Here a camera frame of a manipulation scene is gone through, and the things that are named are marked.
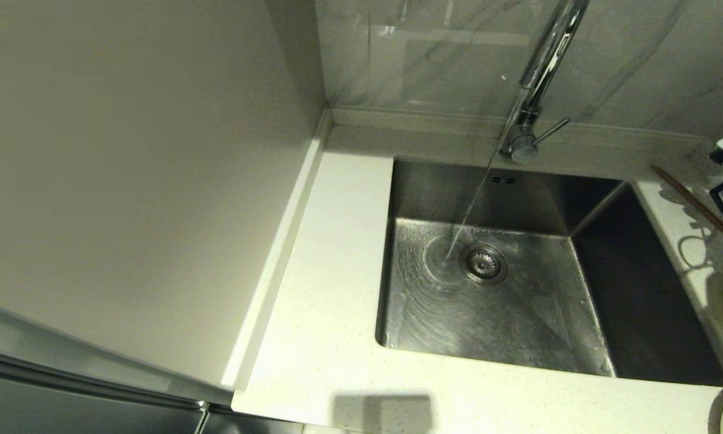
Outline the chrome kitchen faucet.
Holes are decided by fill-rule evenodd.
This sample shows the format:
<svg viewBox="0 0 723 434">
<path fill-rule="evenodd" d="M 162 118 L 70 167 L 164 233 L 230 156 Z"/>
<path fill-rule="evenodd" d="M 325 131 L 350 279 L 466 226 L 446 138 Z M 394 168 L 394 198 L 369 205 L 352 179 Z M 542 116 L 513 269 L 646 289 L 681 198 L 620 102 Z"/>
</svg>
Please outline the chrome kitchen faucet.
<svg viewBox="0 0 723 434">
<path fill-rule="evenodd" d="M 565 116 L 542 134 L 536 124 L 542 101 L 589 8 L 591 0 L 559 0 L 519 80 L 519 94 L 499 135 L 497 154 L 525 164 L 539 154 L 540 144 L 568 125 Z"/>
</svg>

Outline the stainless steel sink basin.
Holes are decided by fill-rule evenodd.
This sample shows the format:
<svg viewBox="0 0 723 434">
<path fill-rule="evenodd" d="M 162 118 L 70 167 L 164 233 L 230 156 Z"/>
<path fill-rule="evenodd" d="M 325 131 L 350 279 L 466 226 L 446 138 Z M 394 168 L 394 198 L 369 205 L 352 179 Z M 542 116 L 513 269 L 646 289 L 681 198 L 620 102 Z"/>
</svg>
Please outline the stainless steel sink basin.
<svg viewBox="0 0 723 434">
<path fill-rule="evenodd" d="M 472 282 L 470 244 L 507 278 Z M 672 261 L 624 180 L 397 159 L 375 338 L 384 348 L 723 386 Z"/>
</svg>

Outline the round metal drain strainer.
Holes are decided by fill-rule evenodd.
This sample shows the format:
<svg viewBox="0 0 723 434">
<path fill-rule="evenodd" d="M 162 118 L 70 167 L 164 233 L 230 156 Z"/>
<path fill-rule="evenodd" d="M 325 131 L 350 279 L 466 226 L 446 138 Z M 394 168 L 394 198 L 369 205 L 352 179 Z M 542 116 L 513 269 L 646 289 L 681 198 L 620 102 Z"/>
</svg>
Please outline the round metal drain strainer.
<svg viewBox="0 0 723 434">
<path fill-rule="evenodd" d="M 460 253 L 459 264 L 474 283 L 491 286 L 507 278 L 509 265 L 504 253 L 493 245 L 470 244 Z"/>
</svg>

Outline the beige tall side panel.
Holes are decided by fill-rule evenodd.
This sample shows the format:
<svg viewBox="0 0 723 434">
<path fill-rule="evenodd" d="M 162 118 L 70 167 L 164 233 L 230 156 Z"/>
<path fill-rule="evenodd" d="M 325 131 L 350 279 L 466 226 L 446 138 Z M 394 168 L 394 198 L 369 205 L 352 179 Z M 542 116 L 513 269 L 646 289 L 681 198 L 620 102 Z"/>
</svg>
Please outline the beige tall side panel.
<svg viewBox="0 0 723 434">
<path fill-rule="evenodd" d="M 325 106 L 315 0 L 0 0 L 0 308 L 243 390 Z"/>
</svg>

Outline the grey stainless appliance door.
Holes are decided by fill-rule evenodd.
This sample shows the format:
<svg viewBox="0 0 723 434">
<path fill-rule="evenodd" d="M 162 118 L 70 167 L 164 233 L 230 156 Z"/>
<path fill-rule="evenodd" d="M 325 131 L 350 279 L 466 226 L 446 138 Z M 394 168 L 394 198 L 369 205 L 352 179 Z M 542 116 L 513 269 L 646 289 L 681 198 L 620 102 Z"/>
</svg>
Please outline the grey stainless appliance door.
<svg viewBox="0 0 723 434">
<path fill-rule="evenodd" d="M 232 393 L 0 309 L 0 434 L 303 434 L 235 413 Z"/>
</svg>

